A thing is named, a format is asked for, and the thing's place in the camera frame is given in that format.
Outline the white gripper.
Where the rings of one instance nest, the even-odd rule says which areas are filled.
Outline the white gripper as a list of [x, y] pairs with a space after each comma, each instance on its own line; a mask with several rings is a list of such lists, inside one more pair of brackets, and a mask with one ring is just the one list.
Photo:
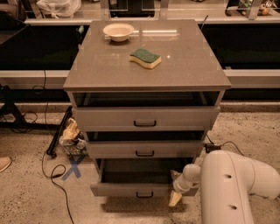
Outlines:
[[188, 192], [193, 187], [193, 182], [187, 180], [183, 174], [180, 175], [180, 172], [170, 170], [171, 178], [173, 180], [173, 189], [176, 191], [171, 192], [171, 196], [169, 199], [169, 207], [175, 207], [182, 198], [181, 193]]

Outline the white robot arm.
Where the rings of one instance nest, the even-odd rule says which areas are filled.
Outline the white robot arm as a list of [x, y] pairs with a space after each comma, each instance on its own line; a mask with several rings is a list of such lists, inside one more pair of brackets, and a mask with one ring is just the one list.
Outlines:
[[249, 195], [274, 199], [280, 194], [280, 174], [272, 166], [226, 150], [208, 153], [201, 166], [188, 164], [171, 171], [169, 205], [200, 185], [202, 224], [254, 224]]

